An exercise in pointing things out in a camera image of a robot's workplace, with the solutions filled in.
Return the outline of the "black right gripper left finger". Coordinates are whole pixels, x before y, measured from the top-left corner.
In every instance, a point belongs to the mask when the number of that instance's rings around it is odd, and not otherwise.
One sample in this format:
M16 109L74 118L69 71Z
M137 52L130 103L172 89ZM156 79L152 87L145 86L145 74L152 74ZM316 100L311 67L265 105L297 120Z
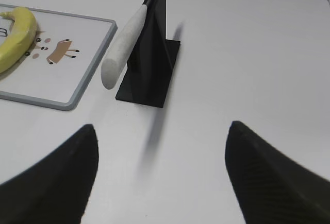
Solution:
M98 170L92 124L1 184L1 223L80 223Z

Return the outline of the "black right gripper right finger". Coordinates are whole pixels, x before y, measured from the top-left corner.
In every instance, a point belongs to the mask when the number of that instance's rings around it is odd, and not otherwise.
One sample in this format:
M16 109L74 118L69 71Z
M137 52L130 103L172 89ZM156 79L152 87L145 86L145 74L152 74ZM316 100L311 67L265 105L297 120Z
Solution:
M246 223L329 223L329 181L233 121L225 165Z

